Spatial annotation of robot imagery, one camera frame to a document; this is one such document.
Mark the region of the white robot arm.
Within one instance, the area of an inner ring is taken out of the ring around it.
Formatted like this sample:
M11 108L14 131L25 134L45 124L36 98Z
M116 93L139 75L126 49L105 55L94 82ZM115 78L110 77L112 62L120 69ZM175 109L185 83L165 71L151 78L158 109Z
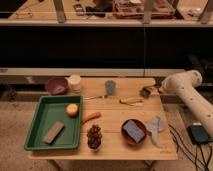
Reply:
M213 105L196 91L201 83L200 72L189 70L166 77L161 82L160 90L177 95L213 138Z

